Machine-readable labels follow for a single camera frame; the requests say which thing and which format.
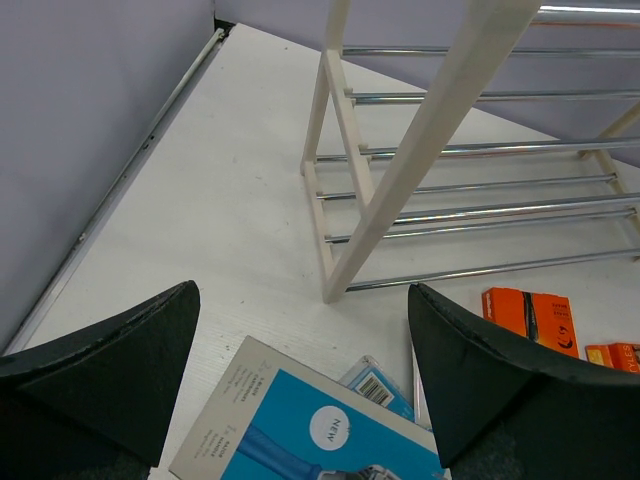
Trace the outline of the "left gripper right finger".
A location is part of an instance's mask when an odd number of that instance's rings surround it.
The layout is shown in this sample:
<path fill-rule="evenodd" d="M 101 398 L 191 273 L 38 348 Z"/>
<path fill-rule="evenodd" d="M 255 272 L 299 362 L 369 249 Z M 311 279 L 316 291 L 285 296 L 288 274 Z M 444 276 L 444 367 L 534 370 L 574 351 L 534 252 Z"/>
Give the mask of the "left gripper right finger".
<path fill-rule="evenodd" d="M 635 479 L 639 378 L 497 326 L 436 290 L 408 322 L 441 465 L 456 479 Z"/>

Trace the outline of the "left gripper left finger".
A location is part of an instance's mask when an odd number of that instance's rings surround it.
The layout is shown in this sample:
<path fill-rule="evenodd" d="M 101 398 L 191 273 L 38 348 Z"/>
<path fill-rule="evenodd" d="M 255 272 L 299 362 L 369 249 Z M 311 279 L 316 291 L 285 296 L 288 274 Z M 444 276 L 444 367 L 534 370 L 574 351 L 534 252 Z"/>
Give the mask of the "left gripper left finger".
<path fill-rule="evenodd" d="M 162 457 L 199 311 L 189 280 L 2 357 L 2 478 L 148 478 Z"/>

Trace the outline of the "small blue cartridge pack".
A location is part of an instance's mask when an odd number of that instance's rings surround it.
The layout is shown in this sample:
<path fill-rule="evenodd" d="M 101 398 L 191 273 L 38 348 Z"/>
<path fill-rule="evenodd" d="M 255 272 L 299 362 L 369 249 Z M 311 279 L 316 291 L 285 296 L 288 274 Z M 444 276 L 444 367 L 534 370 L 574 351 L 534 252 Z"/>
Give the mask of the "small blue cartridge pack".
<path fill-rule="evenodd" d="M 412 405 L 370 355 L 356 361 L 338 383 L 409 421 L 414 420 Z"/>

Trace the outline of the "blue Harry's box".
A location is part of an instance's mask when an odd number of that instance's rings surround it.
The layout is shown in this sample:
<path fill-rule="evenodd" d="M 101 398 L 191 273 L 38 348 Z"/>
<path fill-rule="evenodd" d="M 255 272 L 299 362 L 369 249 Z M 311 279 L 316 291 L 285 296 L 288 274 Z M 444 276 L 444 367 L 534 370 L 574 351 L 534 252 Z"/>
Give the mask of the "blue Harry's box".
<path fill-rule="evenodd" d="M 246 337 L 169 467 L 179 479 L 448 479 L 433 434 Z"/>

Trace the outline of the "Gillette razor blister pack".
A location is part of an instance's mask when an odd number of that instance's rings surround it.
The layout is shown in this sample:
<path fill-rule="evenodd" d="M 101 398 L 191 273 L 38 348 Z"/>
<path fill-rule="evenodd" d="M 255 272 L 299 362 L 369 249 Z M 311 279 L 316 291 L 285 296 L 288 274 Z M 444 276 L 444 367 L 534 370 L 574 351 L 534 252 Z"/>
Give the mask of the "Gillette razor blister pack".
<path fill-rule="evenodd" d="M 415 354 L 412 350 L 412 366 L 413 366 L 413 411 L 414 422 L 428 431 L 432 430 L 432 422 L 428 411 L 426 396 L 422 384 L 420 370 Z"/>

